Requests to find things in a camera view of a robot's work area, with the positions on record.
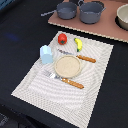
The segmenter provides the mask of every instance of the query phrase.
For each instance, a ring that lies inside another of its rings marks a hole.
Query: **fork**
[[[82,84],[76,83],[76,82],[71,81],[71,80],[69,80],[67,78],[61,78],[60,76],[57,76],[55,73],[51,73],[51,72],[49,72],[47,70],[44,70],[43,74],[45,76],[49,77],[49,78],[52,78],[52,79],[59,79],[59,80],[65,82],[65,83],[73,85],[73,86],[75,86],[77,88],[80,88],[80,89],[84,88],[84,86]]]

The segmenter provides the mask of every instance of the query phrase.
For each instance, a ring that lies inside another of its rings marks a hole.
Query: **wooden knife handle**
[[[86,60],[86,61],[90,61],[92,63],[95,63],[96,60],[95,59],[92,59],[92,58],[89,58],[89,57],[85,57],[85,56],[81,56],[81,55],[78,55],[77,56],[79,59],[82,59],[82,60]]]
[[[76,82],[71,81],[71,80],[66,79],[66,78],[63,78],[62,81],[67,83],[67,84],[73,85],[73,86],[75,86],[77,88],[80,88],[80,89],[84,88],[84,86],[82,84],[76,83]]]

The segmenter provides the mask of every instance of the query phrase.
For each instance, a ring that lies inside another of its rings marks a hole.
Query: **plate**
[[[54,68],[59,76],[72,78],[80,73],[81,62],[73,55],[64,55],[55,62]]]

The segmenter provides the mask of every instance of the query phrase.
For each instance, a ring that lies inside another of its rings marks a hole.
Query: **cutlery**
[[[77,88],[80,88],[80,89],[84,88],[84,86],[82,84],[76,83],[76,82],[71,81],[71,80],[69,80],[67,78],[61,78],[60,76],[57,76],[55,73],[51,73],[51,72],[49,72],[47,70],[44,70],[43,74],[45,76],[49,77],[49,78],[52,78],[52,79],[59,79],[59,80],[65,82],[65,83],[73,85],[73,86],[75,86]]]
[[[59,52],[63,53],[63,54],[66,54],[66,55],[74,55],[72,53],[69,53],[69,52],[65,52],[65,51],[62,51],[60,49],[57,49]],[[92,58],[89,58],[89,57],[85,57],[85,56],[81,56],[81,55],[77,55],[76,57],[78,57],[79,59],[82,59],[82,60],[86,60],[86,61],[90,61],[92,63],[95,63],[96,60],[95,59],[92,59]]]

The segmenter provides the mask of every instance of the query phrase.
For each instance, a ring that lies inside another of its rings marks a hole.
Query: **table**
[[[58,31],[114,45],[88,128],[127,128],[128,44],[48,24],[62,0],[17,0],[0,11],[0,104],[51,128],[74,125],[11,96],[39,58],[39,48],[48,45]]]

